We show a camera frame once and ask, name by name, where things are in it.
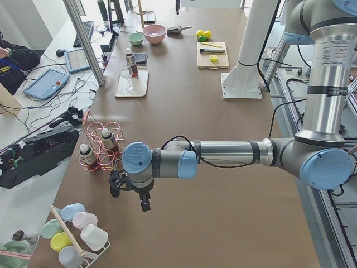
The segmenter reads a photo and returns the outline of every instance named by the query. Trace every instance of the keyboard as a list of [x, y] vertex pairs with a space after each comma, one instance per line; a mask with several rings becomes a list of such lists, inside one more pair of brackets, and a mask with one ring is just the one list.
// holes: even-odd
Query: keyboard
[[[94, 21], [85, 21], [83, 22], [83, 26], [88, 38], [90, 39], [94, 29]], [[78, 35], [74, 40], [73, 47], [82, 47]]]

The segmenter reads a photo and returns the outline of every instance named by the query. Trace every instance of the blue joint cap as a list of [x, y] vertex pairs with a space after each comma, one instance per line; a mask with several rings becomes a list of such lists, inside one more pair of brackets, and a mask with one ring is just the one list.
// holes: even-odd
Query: blue joint cap
[[356, 0], [333, 0], [333, 2], [343, 12], [352, 16], [357, 16]]
[[192, 151], [183, 151], [178, 162], [178, 177], [180, 179], [192, 179], [196, 176], [196, 154]]
[[133, 142], [123, 151], [123, 167], [128, 173], [144, 171], [151, 163], [152, 152], [145, 143]]
[[320, 190], [330, 190], [347, 181], [353, 170], [352, 159], [337, 148], [323, 149], [300, 167], [300, 179], [307, 185]]
[[311, 45], [314, 40], [310, 35], [298, 35], [296, 33], [284, 32], [285, 42], [291, 45]]

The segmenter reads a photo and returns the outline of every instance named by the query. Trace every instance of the person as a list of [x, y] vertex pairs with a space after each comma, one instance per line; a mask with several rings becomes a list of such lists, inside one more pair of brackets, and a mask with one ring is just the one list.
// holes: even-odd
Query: person
[[40, 63], [40, 55], [25, 46], [2, 39], [0, 32], [0, 83], [14, 95], [27, 73]]

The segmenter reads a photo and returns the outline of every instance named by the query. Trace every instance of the wine glass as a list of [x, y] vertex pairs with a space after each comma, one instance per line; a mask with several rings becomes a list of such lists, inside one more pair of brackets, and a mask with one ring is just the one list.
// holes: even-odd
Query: wine glass
[[133, 76], [133, 70], [130, 64], [128, 63], [121, 63], [120, 65], [120, 75], [122, 78], [128, 80], [128, 85], [126, 87], [126, 91], [128, 93], [133, 93], [134, 92], [134, 87], [132, 84], [132, 76]]

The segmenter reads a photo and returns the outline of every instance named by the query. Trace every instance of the spice bottle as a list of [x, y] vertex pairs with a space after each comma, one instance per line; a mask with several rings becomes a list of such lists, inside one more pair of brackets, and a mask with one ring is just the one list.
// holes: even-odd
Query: spice bottle
[[79, 146], [79, 159], [89, 171], [97, 171], [100, 168], [98, 158], [93, 148], [87, 144], [81, 144]]
[[110, 130], [104, 128], [102, 130], [102, 135], [100, 135], [100, 138], [102, 139], [103, 145], [106, 149], [112, 151], [115, 156], [118, 156], [120, 154], [120, 149], [117, 140], [115, 139], [115, 136]]
[[132, 77], [137, 77], [139, 75], [138, 68], [136, 66], [134, 54], [132, 53], [132, 50], [130, 48], [125, 49], [125, 58], [126, 58], [127, 63], [130, 64], [130, 66], [133, 70]]

